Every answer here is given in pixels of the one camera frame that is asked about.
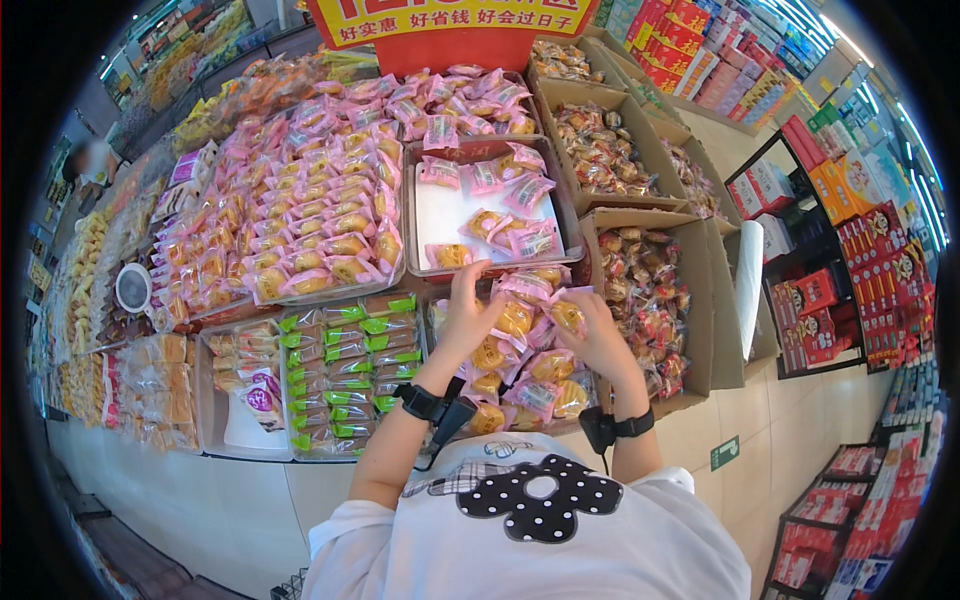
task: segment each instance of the gift box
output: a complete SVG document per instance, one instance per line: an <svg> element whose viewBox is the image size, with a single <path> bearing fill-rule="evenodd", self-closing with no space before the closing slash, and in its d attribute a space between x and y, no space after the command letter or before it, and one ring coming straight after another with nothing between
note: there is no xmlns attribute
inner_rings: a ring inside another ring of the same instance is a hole
<svg viewBox="0 0 960 600"><path fill-rule="evenodd" d="M829 269L821 269L816 273L791 281L793 301L797 307L797 315L802 317L819 311L822 308L837 303L836 288Z"/></svg>

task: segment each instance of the shopper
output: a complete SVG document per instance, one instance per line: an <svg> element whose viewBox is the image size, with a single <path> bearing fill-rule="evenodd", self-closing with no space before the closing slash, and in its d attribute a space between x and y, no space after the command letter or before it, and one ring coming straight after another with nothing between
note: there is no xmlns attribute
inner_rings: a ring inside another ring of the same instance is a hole
<svg viewBox="0 0 960 600"><path fill-rule="evenodd" d="M444 338L413 382L441 396L504 307L478 312L489 260L453 279ZM569 294L586 340L563 342L617 390L617 421L649 410L643 373L594 294ZM748 598L750 568L693 495L663 467L653 429L618 438L612 477L541 433L494 433L448 445L411 471L427 422L399 404L357 463L348 500L310 530L303 597Z"/></svg>
<svg viewBox="0 0 960 600"><path fill-rule="evenodd" d="M107 188L113 185L120 162L107 142L94 137L77 144L63 163L61 174L64 181L79 180L80 187L93 183Z"/></svg>

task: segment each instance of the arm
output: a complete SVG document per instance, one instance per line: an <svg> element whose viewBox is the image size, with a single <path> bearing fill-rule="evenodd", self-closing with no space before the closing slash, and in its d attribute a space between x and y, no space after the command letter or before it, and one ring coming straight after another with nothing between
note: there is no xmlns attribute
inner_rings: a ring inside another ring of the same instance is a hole
<svg viewBox="0 0 960 600"><path fill-rule="evenodd" d="M411 383L434 396L442 396L460 365L490 332L500 313L503 298L494 299L484 312L477 310L474 284L490 260L475 262L453 278L450 302L441 341ZM391 510L403 492L423 445L429 423L397 406L373 432L357 461L349 500L371 500Z"/></svg>
<svg viewBox="0 0 960 600"><path fill-rule="evenodd" d="M613 417L617 421L642 417L650 410L646 380L634 354L613 324L610 308L596 294L567 294L564 300L580 306L587 322L584 340L558 327L564 344L611 382L616 390ZM613 445L611 476L620 483L636 481L662 467L657 432L653 429L635 438L617 438Z"/></svg>
<svg viewBox="0 0 960 600"><path fill-rule="evenodd" d="M116 177L119 166L120 163L113 156L113 152L107 152L107 183L113 184L113 178Z"/></svg>

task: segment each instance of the yellow banner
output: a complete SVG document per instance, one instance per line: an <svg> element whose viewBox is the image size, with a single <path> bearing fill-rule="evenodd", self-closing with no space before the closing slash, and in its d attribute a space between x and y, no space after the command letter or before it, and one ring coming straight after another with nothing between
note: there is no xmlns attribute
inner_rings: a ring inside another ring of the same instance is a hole
<svg viewBox="0 0 960 600"><path fill-rule="evenodd" d="M573 34L590 0L314 0L335 47L466 27Z"/></svg>

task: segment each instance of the tiled floor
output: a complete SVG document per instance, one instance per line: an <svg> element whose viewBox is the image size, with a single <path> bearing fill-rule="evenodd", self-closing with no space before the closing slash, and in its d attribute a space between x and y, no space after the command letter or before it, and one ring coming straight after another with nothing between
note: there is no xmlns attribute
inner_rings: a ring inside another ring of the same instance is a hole
<svg viewBox="0 0 960 600"><path fill-rule="evenodd" d="M694 114L683 117L724 178L773 132L766 128L752 138ZM869 438L890 381L889 373L868 377L863 367L778 381L776 365L770 365L746 388L714 392L658 421L664 461L693 473L697 495L754 572L754 598L773 553L779 514L839 444ZM269 598L270 588L308 564L307 532L346 498L353 471L352 465L161 455L114 432L84 429L76 420L49 421L48 435L82 492L97 494L191 572L254 598ZM734 436L740 455L711 471L710 450ZM582 433L563 441L587 464L602 468Z"/></svg>

